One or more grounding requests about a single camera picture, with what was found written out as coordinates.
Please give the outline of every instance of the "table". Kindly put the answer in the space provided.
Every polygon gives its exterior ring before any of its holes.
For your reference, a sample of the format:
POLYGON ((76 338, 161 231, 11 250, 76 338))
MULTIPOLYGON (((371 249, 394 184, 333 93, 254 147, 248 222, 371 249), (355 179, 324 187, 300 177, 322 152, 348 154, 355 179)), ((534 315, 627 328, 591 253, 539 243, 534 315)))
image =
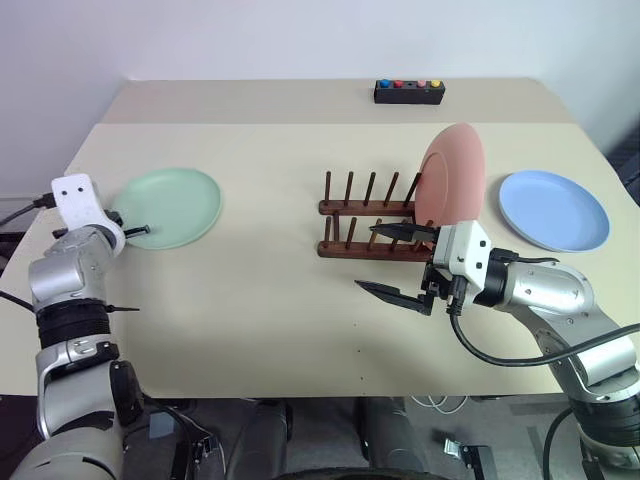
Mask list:
MULTIPOLYGON (((249 101, 238 101, 246 115, 228 102, 228 111, 212 109, 218 101, 224 104, 218 97, 240 88, 227 82, 125 87, 67 172, 91 175, 105 205, 129 179, 169 166, 201 169, 219 182, 224 197, 216 226, 203 238, 175 250, 126 248, 108 275, 109 302, 142 309, 111 318, 123 356, 133 362, 145 391, 159 397, 558 391, 546 367, 501 368, 468 354, 455 339, 442 303, 424 317, 384 304, 353 282, 373 280, 414 294, 422 265, 322 259, 315 253, 324 230, 317 202, 326 170, 333 172, 340 193, 347 172, 355 172, 353 199, 364 195, 372 170, 377 172, 372 198, 384 196, 397 170, 394 198, 402 199, 427 145, 454 120, 471 121, 485 147, 487 194, 479 220, 494 245, 523 256, 548 254, 502 219, 496 197, 506 175, 536 168, 572 178, 603 203, 612 232, 595 252, 557 256, 589 278, 600 306, 620 325, 637 321, 640 216, 602 155, 536 82, 495 80, 522 97, 493 113, 471 103, 465 113, 454 94, 459 90, 471 98, 476 80, 445 81, 451 108, 445 109, 444 102, 442 113, 436 107, 386 105, 398 107, 385 109, 388 121, 364 94, 351 99, 348 108, 332 110, 326 106, 327 92, 320 92, 324 101, 314 107, 309 100, 305 109, 299 105, 305 89, 296 82, 265 87, 270 89, 269 109, 275 108, 279 89, 283 99, 273 121, 249 101), (300 93, 285 101, 290 85, 298 85, 300 93), (180 106, 195 105, 192 96, 204 100, 199 109, 194 106, 195 120, 188 122, 180 106), (553 107, 547 116, 539 108, 544 102, 553 107), (321 121, 314 120, 312 107, 320 110, 321 121)), ((358 92, 372 85, 321 83, 328 90, 344 85, 358 92)), ((258 85, 246 84, 235 94, 249 98, 246 92, 258 85)), ((38 215, 0 279, 1 289, 29 298, 28 264, 42 255, 52 243, 50 232, 60 226, 55 211, 38 215)), ((367 235, 362 223, 358 235, 367 235)), ((506 314, 472 306, 462 323, 471 340, 494 355, 539 354, 528 331, 506 314)), ((0 391, 34 394, 35 321, 2 302, 0 325, 0 391)), ((638 346, 638 338, 633 340, 638 346)))

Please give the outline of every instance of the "plate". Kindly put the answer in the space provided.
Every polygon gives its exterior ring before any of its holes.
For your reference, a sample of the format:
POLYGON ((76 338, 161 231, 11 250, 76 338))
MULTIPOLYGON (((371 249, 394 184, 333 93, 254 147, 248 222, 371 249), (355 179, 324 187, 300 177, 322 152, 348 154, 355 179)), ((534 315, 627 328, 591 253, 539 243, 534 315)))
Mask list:
POLYGON ((129 182, 112 209, 124 228, 149 225, 150 233, 127 239, 149 250, 176 248, 197 240, 215 223, 222 206, 218 184, 187 168, 155 170, 129 182))
POLYGON ((416 223, 454 225, 475 220, 484 203, 485 161, 480 137, 466 123, 445 128, 424 155, 416 186, 416 223))
POLYGON ((609 237, 609 218, 587 190, 551 172, 525 170, 500 187, 500 210, 513 229, 556 252, 594 250, 609 237))

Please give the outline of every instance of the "pink plate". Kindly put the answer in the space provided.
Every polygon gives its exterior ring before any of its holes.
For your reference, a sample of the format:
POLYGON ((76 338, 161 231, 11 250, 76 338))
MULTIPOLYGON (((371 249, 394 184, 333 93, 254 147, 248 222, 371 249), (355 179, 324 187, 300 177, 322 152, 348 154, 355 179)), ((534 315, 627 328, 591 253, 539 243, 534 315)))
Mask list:
POLYGON ((431 142, 416 187, 416 223, 434 226, 475 220, 484 202, 482 142, 474 128, 457 123, 431 142))

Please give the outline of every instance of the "green plate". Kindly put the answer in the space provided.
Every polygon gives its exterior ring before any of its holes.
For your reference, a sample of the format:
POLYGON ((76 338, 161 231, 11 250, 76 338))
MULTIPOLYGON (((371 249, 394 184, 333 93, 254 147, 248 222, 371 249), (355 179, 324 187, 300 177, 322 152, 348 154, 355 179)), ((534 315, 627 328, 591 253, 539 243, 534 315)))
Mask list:
POLYGON ((150 233, 127 240, 149 250, 175 248, 204 235, 222 207, 220 187, 188 168, 156 170, 129 182, 113 202, 124 228, 149 225, 150 233))

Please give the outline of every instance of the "white wall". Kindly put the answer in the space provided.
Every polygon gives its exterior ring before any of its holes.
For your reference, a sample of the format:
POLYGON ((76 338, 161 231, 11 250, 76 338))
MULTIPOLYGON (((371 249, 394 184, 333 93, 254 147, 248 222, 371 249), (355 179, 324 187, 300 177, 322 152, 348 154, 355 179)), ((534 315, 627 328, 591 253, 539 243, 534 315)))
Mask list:
POLYGON ((638 18, 638 0, 2 0, 0 194, 44 191, 124 78, 529 76, 608 149, 640 110, 638 18))

